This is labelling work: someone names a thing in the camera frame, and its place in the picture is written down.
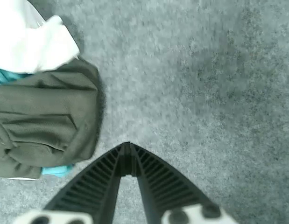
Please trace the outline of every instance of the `folded clothing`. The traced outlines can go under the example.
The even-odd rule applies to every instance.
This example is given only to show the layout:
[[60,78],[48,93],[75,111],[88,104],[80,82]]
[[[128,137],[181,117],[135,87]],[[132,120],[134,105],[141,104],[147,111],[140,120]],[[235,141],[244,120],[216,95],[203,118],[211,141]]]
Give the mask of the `folded clothing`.
[[27,76],[29,76],[29,74],[27,73],[19,74],[19,73],[14,73],[14,72],[0,69],[0,85],[4,83],[9,83],[18,79],[25,78]]
[[0,0],[0,69],[56,70],[79,54],[59,16],[45,21],[27,0]]
[[98,72],[74,59],[56,71],[0,85],[0,176],[37,179],[43,167],[91,158]]

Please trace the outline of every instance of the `teal fabric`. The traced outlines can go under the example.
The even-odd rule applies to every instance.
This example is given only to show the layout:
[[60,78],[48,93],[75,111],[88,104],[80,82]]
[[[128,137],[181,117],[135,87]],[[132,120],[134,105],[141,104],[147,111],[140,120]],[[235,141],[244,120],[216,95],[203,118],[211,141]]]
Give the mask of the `teal fabric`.
[[42,175],[54,175],[58,177],[66,176],[72,169],[73,165],[59,167],[43,167]]
[[18,73],[13,73],[10,71],[0,69],[0,85],[4,84],[4,83],[16,81],[18,79],[22,79],[22,78],[25,78],[27,76],[29,76],[29,74],[26,74],[26,73],[18,74]]

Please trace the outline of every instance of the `gray carpet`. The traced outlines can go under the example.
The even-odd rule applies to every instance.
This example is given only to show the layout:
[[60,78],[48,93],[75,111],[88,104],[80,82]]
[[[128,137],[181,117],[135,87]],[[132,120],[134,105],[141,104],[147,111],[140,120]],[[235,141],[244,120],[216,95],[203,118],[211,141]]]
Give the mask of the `gray carpet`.
[[[124,141],[162,157],[241,224],[289,224],[289,0],[31,0],[100,71],[93,159]],[[65,179],[0,178],[0,224]],[[114,224],[145,224],[124,178]]]

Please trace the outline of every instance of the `olive green fabric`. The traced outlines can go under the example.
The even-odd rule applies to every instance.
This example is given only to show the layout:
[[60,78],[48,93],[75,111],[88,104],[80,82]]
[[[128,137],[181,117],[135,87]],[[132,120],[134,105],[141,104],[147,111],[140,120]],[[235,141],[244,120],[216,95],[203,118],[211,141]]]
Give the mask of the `olive green fabric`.
[[74,60],[0,86],[0,176],[38,178],[94,151],[98,72]]

